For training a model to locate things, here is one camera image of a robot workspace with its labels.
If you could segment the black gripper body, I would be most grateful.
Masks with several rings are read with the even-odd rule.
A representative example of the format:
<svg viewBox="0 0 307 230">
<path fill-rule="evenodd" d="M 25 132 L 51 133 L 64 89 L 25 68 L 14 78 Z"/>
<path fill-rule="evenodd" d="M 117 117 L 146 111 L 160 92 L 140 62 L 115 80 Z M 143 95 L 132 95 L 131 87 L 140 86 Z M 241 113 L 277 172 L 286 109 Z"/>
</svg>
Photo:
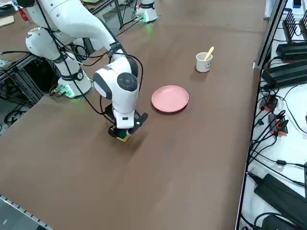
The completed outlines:
<svg viewBox="0 0 307 230">
<path fill-rule="evenodd" d="M 116 127 L 116 119 L 115 119 L 114 114 L 113 114 L 113 106 L 112 106 L 112 104 L 109 104 L 105 108 L 105 115 L 111 120 L 113 125 Z"/>
</svg>

